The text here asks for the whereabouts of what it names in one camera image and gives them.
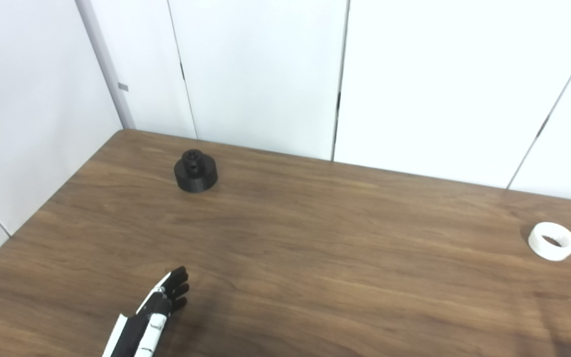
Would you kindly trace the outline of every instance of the wooden table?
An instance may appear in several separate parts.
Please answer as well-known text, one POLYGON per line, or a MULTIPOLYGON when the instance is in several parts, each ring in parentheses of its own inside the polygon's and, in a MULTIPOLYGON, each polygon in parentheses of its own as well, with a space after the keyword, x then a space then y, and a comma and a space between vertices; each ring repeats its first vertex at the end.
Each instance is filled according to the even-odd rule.
POLYGON ((540 221, 571 229, 571 201, 121 131, 0 249, 0 357, 100 356, 180 265, 156 357, 571 357, 540 221), (200 194, 172 174, 192 147, 220 174, 200 194))

